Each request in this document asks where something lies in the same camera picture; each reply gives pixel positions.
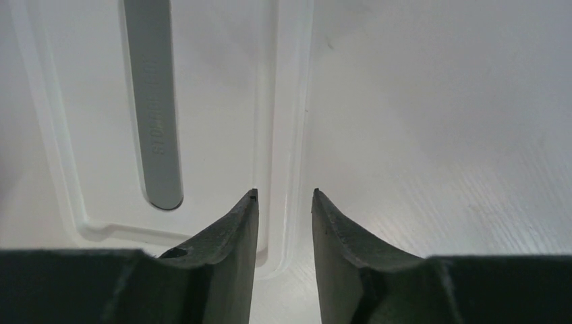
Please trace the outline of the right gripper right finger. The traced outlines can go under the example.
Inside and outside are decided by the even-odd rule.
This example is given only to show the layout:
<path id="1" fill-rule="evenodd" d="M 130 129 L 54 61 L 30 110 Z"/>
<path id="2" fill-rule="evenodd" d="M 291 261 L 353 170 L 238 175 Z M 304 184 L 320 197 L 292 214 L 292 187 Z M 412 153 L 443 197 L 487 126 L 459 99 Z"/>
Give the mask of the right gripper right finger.
<path id="1" fill-rule="evenodd" d="M 312 197 L 323 323 L 570 323 L 569 255 L 431 256 L 381 240 Z"/>

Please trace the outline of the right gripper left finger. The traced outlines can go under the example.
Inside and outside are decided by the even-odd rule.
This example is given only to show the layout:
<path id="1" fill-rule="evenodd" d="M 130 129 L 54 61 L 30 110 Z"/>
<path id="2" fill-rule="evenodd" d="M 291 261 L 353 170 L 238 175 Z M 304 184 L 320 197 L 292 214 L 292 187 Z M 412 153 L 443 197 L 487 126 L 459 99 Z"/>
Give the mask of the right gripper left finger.
<path id="1" fill-rule="evenodd" d="M 2 323 L 247 323 L 258 192 L 160 256 L 138 249 L 1 251 Z"/>

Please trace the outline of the translucent white bin lid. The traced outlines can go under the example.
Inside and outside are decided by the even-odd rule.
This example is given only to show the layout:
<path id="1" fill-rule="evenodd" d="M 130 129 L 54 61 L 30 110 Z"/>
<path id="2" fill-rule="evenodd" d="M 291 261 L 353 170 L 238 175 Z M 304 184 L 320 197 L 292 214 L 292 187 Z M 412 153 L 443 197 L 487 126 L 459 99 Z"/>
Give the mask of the translucent white bin lid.
<path id="1" fill-rule="evenodd" d="M 256 278 L 296 236 L 312 1 L 1 2 L 1 246 L 158 255 L 258 190 Z"/>

